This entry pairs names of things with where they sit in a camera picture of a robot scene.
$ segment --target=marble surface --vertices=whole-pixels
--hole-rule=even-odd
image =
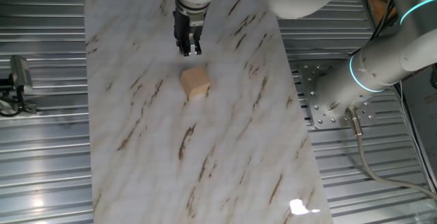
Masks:
[[[85,0],[94,223],[332,223],[265,0],[214,0],[189,58],[173,10]],[[199,65],[212,84],[188,100]]]

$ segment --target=metal mounting plate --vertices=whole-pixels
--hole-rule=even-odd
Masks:
[[[318,100],[315,84],[317,83],[319,75],[328,68],[329,66],[311,64],[301,65],[298,68],[302,78],[301,84],[303,86],[303,92],[311,111],[313,126],[318,129],[348,127],[350,125],[346,115],[341,117],[333,115],[327,109],[323,109]],[[360,118],[361,126],[369,126],[376,123],[376,114],[370,102],[364,102],[357,108],[356,112]]]

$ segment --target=gray cable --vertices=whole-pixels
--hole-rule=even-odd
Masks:
[[[416,184],[413,183],[409,183],[409,182],[402,182],[402,181],[397,181],[397,180],[387,180],[384,179],[380,176],[377,176],[369,167],[369,165],[367,164],[366,158],[364,157],[364,147],[363,147],[363,138],[361,135],[358,135],[356,137],[356,140],[358,141],[358,151],[360,153],[360,158],[361,158],[361,162],[363,164],[363,169],[369,174],[370,177],[372,177],[374,180],[376,180],[377,182],[383,183],[383,184],[390,184],[393,186],[402,186],[402,187],[408,187],[408,188],[412,188],[418,191],[421,191],[422,193],[425,193],[426,195],[430,196],[432,199],[434,199],[434,201],[437,201],[437,195],[433,192],[431,192],[430,190],[423,188],[422,186],[418,186]]]

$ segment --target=wire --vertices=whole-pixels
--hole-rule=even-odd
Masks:
[[[381,32],[383,32],[388,26],[391,26],[391,25],[395,24],[398,18],[399,17],[397,15],[397,13],[395,13],[392,17],[390,17],[390,19],[387,20],[385,22],[385,24],[383,24],[383,26],[381,28]]]
[[[400,187],[408,187],[408,188],[412,188],[418,191],[421,191],[422,193],[425,193],[426,195],[430,196],[432,199],[434,199],[435,201],[437,201],[437,195],[433,192],[431,192],[430,190],[423,188],[422,186],[418,186],[416,184],[413,183],[409,183],[409,182],[402,182],[402,181],[397,181],[397,180],[387,180],[384,179],[380,176],[377,176],[369,167],[369,165],[367,164],[366,158],[364,156],[364,147],[363,147],[363,138],[362,135],[358,135],[356,137],[356,140],[358,141],[358,151],[360,153],[360,159],[361,162],[363,164],[363,169],[366,171],[366,173],[369,174],[370,177],[372,177],[374,180],[376,180],[377,182],[383,183],[383,184],[390,184],[392,186],[400,186]]]
[[[22,112],[23,112],[22,108],[18,109],[18,111],[13,113],[13,114],[5,114],[5,113],[0,111],[0,116],[2,116],[2,117],[14,117],[14,116],[20,115]]]
[[[366,8],[369,11],[371,11],[371,8],[369,7],[369,0],[365,0],[365,3],[366,3]],[[387,21],[388,15],[390,15],[390,13],[393,11],[394,8],[395,8],[394,0],[388,0],[384,16],[382,17],[382,19],[380,20],[378,25],[375,27],[375,31],[373,31],[373,34],[372,34],[372,36],[370,37],[370,39],[369,39],[369,41],[367,43],[369,43],[373,39],[377,38],[385,28],[387,28],[389,25],[392,25],[393,23],[396,22],[397,15],[394,15],[392,18],[390,18],[390,20]],[[360,48],[356,49],[353,53],[350,53],[349,56],[355,55],[362,48],[363,47],[360,47]]]

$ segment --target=cable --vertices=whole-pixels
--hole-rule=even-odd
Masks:
[[[387,1],[387,7],[386,7],[386,11],[384,13],[384,16],[382,17],[382,20],[380,22],[381,27],[378,29],[377,34],[375,37],[378,37],[380,35],[380,33],[382,32],[382,28],[387,20],[387,17],[390,15],[390,13],[393,11],[393,9],[395,8],[395,2],[394,0],[388,0]]]
[[[374,180],[376,180],[377,182],[383,183],[383,184],[390,184],[392,186],[400,186],[400,187],[408,187],[408,188],[412,188],[414,190],[418,190],[421,191],[422,193],[425,193],[426,195],[430,196],[432,199],[434,199],[434,201],[437,201],[437,195],[433,192],[431,192],[430,190],[423,188],[422,186],[418,186],[416,184],[413,183],[409,183],[409,182],[402,182],[402,181],[397,181],[397,180],[387,180],[384,179],[380,176],[377,176],[369,167],[369,165],[367,164],[366,158],[364,156],[364,147],[363,147],[363,138],[362,135],[358,135],[356,137],[356,140],[358,141],[358,151],[360,153],[360,159],[361,162],[363,164],[363,169],[366,171],[366,173],[369,174],[370,177],[372,177]]]
[[[2,117],[14,117],[14,116],[20,115],[22,112],[23,112],[22,108],[19,108],[18,111],[13,113],[13,114],[5,114],[5,113],[0,111],[0,116],[2,116]]]
[[[377,38],[381,32],[382,32],[382,26],[385,24],[386,20],[387,20],[387,16],[391,13],[391,11],[393,10],[393,8],[395,7],[395,4],[393,3],[393,0],[389,0],[387,2],[387,7],[384,13],[384,16],[382,17],[381,21],[378,23],[378,26],[376,27],[373,35],[370,37],[370,40],[373,40],[374,38]]]
[[[369,10],[369,12],[372,11],[372,9],[369,7],[369,0],[365,0],[365,3],[366,3],[366,8]],[[374,38],[379,36],[380,32],[382,31],[382,30],[380,30],[380,28],[382,28],[381,25],[386,24],[384,22],[385,21],[384,17],[386,17],[386,14],[391,13],[392,8],[390,9],[390,7],[391,7],[392,3],[393,3],[392,0],[387,1],[387,7],[386,7],[386,11],[384,13],[384,16],[382,17],[382,19],[380,20],[378,25],[375,27],[375,31],[373,31],[372,36],[370,37],[370,39],[367,43],[371,42]],[[349,56],[355,55],[355,53],[359,52],[361,49],[362,49],[362,47],[356,49],[353,53],[350,53]]]
[[[20,85],[19,87],[17,87],[16,89],[16,94],[17,94],[17,99],[18,101],[11,101],[11,100],[7,100],[3,97],[0,97],[0,100],[4,101],[4,102],[10,102],[13,104],[19,104],[21,103],[21,107],[18,108],[17,112],[13,113],[13,114],[6,114],[0,111],[0,116],[2,117],[14,117],[17,115],[20,115],[24,110],[25,110],[25,101],[23,98],[23,93],[24,93],[24,86]]]

